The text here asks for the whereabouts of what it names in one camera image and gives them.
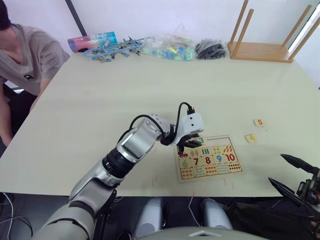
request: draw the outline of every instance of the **white wall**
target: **white wall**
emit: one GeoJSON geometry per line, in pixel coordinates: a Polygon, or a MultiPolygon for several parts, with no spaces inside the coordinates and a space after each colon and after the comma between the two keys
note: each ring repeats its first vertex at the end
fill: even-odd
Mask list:
{"type": "Polygon", "coordinates": [[[320,26],[316,28],[308,41],[295,56],[295,60],[306,74],[320,87],[320,26]]]}
{"type": "MultiPolygon", "coordinates": [[[[244,15],[250,8],[254,13],[244,41],[283,42],[306,6],[312,5],[309,16],[317,3],[318,0],[250,0],[244,15]]],[[[73,0],[88,35],[114,31],[119,40],[128,35],[141,38],[150,33],[173,33],[179,24],[184,24],[189,37],[195,40],[227,42],[242,4],[243,0],[73,0]]]]}
{"type": "Polygon", "coordinates": [[[33,26],[57,39],[71,54],[67,39],[81,36],[65,0],[4,0],[12,23],[33,26]]]}

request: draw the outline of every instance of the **clear plastic bag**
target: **clear plastic bag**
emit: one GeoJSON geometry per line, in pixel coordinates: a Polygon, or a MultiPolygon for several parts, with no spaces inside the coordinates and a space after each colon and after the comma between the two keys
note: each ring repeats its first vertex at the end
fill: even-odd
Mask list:
{"type": "Polygon", "coordinates": [[[142,52],[176,61],[190,61],[197,56],[194,42],[190,38],[173,34],[158,34],[146,39],[142,52]]]}
{"type": "Polygon", "coordinates": [[[196,45],[198,59],[219,59],[226,56],[226,50],[220,40],[205,39],[196,45]]]}

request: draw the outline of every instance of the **black cable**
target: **black cable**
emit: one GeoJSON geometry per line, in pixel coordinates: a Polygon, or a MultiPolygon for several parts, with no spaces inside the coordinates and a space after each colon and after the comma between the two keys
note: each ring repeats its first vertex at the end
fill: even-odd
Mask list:
{"type": "Polygon", "coordinates": [[[31,237],[32,237],[32,236],[34,235],[34,230],[33,230],[32,226],[31,226],[29,220],[28,220],[27,218],[25,218],[25,220],[23,220],[23,219],[22,219],[23,217],[24,217],[24,216],[18,216],[18,215],[13,216],[13,217],[9,217],[9,218],[7,218],[7,219],[5,219],[5,220],[0,221],[0,224],[5,223],[5,222],[7,222],[7,221],[9,221],[9,220],[11,220],[11,219],[13,219],[13,220],[15,220],[15,219],[20,220],[21,222],[23,222],[25,225],[28,226],[28,228],[30,229],[31,237]]]}
{"type": "Polygon", "coordinates": [[[177,115],[177,117],[176,117],[176,124],[175,124],[175,130],[174,130],[173,139],[176,139],[176,136],[177,136],[178,126],[179,126],[179,120],[180,120],[180,111],[181,111],[181,107],[182,107],[183,104],[188,107],[188,110],[189,110],[189,111],[192,110],[192,106],[191,106],[189,103],[187,103],[187,102],[185,102],[185,101],[183,101],[182,103],[180,103],[179,108],[178,108],[178,115],[177,115]]]}
{"type": "MultiPolygon", "coordinates": [[[[188,110],[189,110],[189,111],[192,111],[192,106],[191,106],[189,103],[187,103],[187,102],[185,102],[185,101],[183,101],[183,102],[180,103],[179,108],[178,108],[178,115],[177,115],[177,119],[176,119],[176,125],[175,125],[175,131],[174,131],[174,137],[173,137],[173,139],[175,139],[176,136],[177,136],[178,126],[179,126],[179,120],[180,120],[180,111],[181,111],[182,105],[186,105],[186,106],[188,107],[188,110]]],[[[136,116],[136,117],[132,120],[129,129],[128,129],[127,131],[125,131],[125,132],[121,135],[121,137],[119,138],[118,142],[120,142],[120,140],[133,128],[133,125],[134,125],[135,121],[138,120],[139,118],[147,118],[147,119],[151,120],[151,121],[157,126],[157,128],[160,130],[160,132],[161,132],[161,134],[162,134],[162,137],[163,137],[163,138],[166,137],[166,134],[165,134],[164,130],[163,130],[162,127],[156,122],[156,120],[154,120],[154,119],[153,119],[152,117],[150,117],[149,115],[141,114],[141,115],[139,115],[139,116],[136,116]]]]}
{"type": "Polygon", "coordinates": [[[122,135],[121,135],[121,137],[119,138],[119,140],[118,140],[118,142],[120,142],[120,140],[130,131],[131,129],[128,129],[127,131],[125,131],[122,135]]]}
{"type": "Polygon", "coordinates": [[[138,119],[140,119],[140,118],[150,119],[150,120],[157,126],[157,128],[160,130],[160,132],[161,132],[161,134],[162,134],[162,137],[163,137],[163,138],[166,137],[164,130],[163,130],[162,127],[157,123],[156,120],[154,120],[154,119],[153,119],[152,117],[150,117],[149,115],[141,114],[141,115],[139,115],[139,116],[136,116],[136,117],[132,120],[132,122],[131,122],[131,124],[130,124],[130,126],[129,126],[129,129],[128,129],[127,131],[125,131],[125,132],[121,135],[121,137],[119,138],[118,142],[120,142],[120,140],[133,128],[133,125],[134,125],[135,121],[138,120],[138,119]]]}
{"type": "Polygon", "coordinates": [[[136,117],[132,120],[129,129],[132,129],[135,121],[138,120],[138,119],[140,119],[140,118],[150,119],[150,120],[157,126],[157,128],[160,130],[160,132],[161,132],[161,134],[162,134],[162,137],[163,137],[163,138],[166,137],[165,132],[164,132],[164,130],[162,129],[162,127],[159,125],[159,123],[157,123],[157,121],[154,120],[154,119],[153,119],[152,117],[150,117],[149,115],[145,115],[145,114],[141,114],[141,115],[139,115],[139,116],[136,116],[136,117]]]}
{"type": "Polygon", "coordinates": [[[30,229],[31,237],[32,237],[34,235],[34,230],[33,230],[32,226],[31,226],[30,222],[29,221],[26,222],[25,220],[23,220],[21,218],[16,218],[16,219],[20,220],[21,222],[23,222],[25,225],[28,226],[28,228],[30,229]]]}

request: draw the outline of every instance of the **number 10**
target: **number 10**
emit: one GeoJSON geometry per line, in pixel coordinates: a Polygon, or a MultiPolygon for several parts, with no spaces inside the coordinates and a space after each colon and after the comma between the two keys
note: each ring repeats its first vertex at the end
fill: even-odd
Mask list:
{"type": "Polygon", "coordinates": [[[226,154],[226,157],[228,158],[228,161],[234,161],[236,159],[232,153],[226,154]]]}

